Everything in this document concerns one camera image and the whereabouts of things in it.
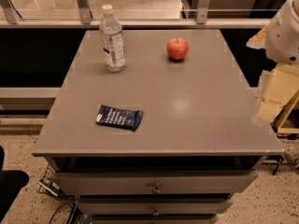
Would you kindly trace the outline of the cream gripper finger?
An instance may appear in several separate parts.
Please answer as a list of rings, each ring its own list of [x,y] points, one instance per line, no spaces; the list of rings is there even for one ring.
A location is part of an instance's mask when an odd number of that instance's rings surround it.
[[[251,118],[253,124],[272,122],[299,90],[299,66],[279,63],[271,72],[262,72]]]
[[[246,46],[251,49],[264,49],[267,27],[263,27],[256,35],[251,37]]]

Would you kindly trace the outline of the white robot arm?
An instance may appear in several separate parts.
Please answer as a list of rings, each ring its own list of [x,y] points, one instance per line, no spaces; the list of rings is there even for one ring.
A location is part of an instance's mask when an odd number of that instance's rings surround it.
[[[246,44],[265,49],[266,57],[277,66],[262,72],[251,121],[264,126],[272,122],[299,90],[299,0],[287,0],[269,24]]]

